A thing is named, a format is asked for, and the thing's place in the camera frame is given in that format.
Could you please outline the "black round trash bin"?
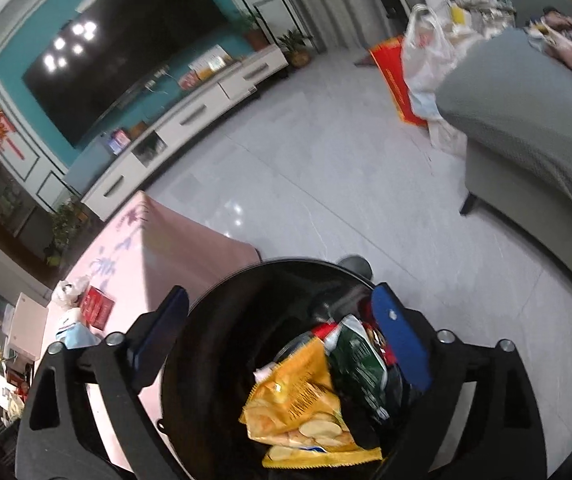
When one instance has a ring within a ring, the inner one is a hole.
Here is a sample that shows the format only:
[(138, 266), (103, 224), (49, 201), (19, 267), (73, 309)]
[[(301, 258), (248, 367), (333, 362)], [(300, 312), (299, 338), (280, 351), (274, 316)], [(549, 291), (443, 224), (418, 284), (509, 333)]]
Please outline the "black round trash bin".
[(162, 419), (194, 479), (374, 479), (379, 463), (337, 468), (266, 469), (265, 445), (250, 440), (239, 417), (258, 368), (280, 359), (314, 326), (356, 314), (372, 278), (315, 259), (266, 261), (201, 297), (165, 362)]

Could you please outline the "white plastic bag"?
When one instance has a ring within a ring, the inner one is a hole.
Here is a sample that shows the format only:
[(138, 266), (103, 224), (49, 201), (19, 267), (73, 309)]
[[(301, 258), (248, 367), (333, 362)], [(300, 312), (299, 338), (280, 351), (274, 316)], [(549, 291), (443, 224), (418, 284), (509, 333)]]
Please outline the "white plastic bag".
[(413, 113), (425, 120), (436, 120), (439, 84), (464, 56), (466, 42), (477, 33), (461, 24), (442, 21), (426, 6), (412, 9), (402, 41), (403, 77)]

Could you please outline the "black flat television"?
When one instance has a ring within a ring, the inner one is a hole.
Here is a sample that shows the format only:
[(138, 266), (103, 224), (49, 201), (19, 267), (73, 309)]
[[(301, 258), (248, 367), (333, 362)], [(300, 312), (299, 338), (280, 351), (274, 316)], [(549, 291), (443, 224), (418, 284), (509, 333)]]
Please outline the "black flat television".
[(97, 0), (22, 79), (75, 146), (157, 68), (227, 24), (214, 0)]

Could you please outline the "clothes pile on sofa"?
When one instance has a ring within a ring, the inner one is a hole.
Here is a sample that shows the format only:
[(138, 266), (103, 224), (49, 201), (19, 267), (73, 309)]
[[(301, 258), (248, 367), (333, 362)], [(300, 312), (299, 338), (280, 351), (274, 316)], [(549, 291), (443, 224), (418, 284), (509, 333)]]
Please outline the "clothes pile on sofa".
[(547, 6), (540, 18), (528, 21), (525, 32), (532, 47), (572, 70), (572, 16)]

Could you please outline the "blue cloth rag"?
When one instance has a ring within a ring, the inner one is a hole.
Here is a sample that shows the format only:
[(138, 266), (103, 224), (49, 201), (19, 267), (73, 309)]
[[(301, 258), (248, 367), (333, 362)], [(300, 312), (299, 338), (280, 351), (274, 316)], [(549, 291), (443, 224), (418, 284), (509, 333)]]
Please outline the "blue cloth rag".
[(87, 348), (97, 346), (100, 343), (100, 338), (81, 322), (70, 324), (58, 330), (56, 340), (62, 342), (67, 349)]

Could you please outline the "red cigarette box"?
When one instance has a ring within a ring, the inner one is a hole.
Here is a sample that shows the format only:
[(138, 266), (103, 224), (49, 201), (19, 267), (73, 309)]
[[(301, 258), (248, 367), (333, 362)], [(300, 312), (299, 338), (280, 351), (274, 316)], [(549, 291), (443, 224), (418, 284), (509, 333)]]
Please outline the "red cigarette box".
[(89, 286), (80, 302), (80, 313), (87, 325), (104, 330), (114, 306), (114, 300), (102, 290)]

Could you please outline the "pink printed tablecloth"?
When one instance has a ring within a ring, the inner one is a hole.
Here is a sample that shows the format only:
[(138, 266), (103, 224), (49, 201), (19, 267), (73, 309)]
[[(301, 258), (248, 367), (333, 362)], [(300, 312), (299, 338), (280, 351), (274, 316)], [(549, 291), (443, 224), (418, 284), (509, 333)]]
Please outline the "pink printed tablecloth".
[(108, 221), (72, 269), (114, 300), (99, 336), (126, 332), (156, 310), (175, 285), (196, 302), (215, 285), (260, 261), (251, 245), (233, 240), (137, 192)]

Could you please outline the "white side cabinet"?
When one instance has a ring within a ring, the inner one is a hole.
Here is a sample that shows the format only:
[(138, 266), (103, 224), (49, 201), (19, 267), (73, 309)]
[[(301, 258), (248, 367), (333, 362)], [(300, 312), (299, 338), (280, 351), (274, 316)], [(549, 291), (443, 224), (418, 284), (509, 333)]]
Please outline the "white side cabinet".
[(14, 306), (7, 337), (9, 348), (33, 362), (42, 356), (48, 310), (23, 292)]

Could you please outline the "yellow chips bag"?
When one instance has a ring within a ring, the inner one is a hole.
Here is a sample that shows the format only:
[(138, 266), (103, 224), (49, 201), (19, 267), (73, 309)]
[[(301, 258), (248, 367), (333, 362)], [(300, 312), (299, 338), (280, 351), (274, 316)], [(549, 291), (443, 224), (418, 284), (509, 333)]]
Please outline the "yellow chips bag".
[(361, 448), (343, 420), (323, 341), (314, 337), (252, 388), (240, 421), (248, 438), (269, 447), (266, 469), (317, 469), (380, 462)]

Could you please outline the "red gift bag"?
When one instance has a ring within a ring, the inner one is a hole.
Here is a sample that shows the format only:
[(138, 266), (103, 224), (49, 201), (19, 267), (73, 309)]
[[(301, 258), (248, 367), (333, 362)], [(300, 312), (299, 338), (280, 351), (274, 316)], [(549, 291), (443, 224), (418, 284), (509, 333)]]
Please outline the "red gift bag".
[(426, 127), (426, 120), (413, 113), (409, 100), (408, 88), (403, 75), (402, 39), (402, 36), (389, 38), (369, 49), (369, 53), (371, 53), (371, 59), (386, 81), (397, 110), (397, 116), (405, 124)]

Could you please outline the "green snack bag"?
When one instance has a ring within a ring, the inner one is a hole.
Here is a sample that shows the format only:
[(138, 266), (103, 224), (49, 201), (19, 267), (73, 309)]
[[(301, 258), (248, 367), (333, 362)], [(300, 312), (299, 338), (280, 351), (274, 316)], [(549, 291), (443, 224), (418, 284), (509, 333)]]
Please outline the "green snack bag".
[(366, 328), (349, 314), (324, 339), (331, 383), (343, 421), (357, 445), (390, 451), (399, 439), (408, 388), (397, 365), (388, 366)]

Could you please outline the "grey fabric sofa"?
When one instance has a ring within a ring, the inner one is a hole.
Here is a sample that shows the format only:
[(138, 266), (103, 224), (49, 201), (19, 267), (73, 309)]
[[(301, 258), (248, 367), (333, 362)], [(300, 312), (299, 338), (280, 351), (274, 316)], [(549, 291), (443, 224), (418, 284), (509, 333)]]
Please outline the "grey fabric sofa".
[(529, 18), (572, 0), (512, 0), (516, 24), (472, 47), (436, 92), (446, 122), (467, 138), (463, 214), (499, 211), (572, 274), (572, 71), (536, 50)]

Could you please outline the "potted green plant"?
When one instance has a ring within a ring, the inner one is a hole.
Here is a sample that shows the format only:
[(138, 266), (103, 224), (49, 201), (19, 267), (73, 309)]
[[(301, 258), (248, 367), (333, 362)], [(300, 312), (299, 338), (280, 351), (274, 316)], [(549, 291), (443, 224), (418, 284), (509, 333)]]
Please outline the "potted green plant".
[(304, 66), (307, 66), (311, 62), (311, 54), (307, 42), (310, 41), (312, 37), (307, 34), (303, 34), (299, 29), (290, 29), (283, 36), (277, 38), (277, 44), (279, 44), (280, 49), (284, 52), (288, 63), (299, 70)]

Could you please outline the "white TV cabinet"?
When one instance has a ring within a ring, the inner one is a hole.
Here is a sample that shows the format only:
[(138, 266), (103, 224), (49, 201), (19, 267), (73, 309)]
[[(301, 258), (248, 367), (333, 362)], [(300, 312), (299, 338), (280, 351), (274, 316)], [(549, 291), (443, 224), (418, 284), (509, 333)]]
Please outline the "white TV cabinet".
[(107, 220), (164, 162), (287, 67), (283, 51), (272, 44), (219, 70), (130, 142), (80, 202)]

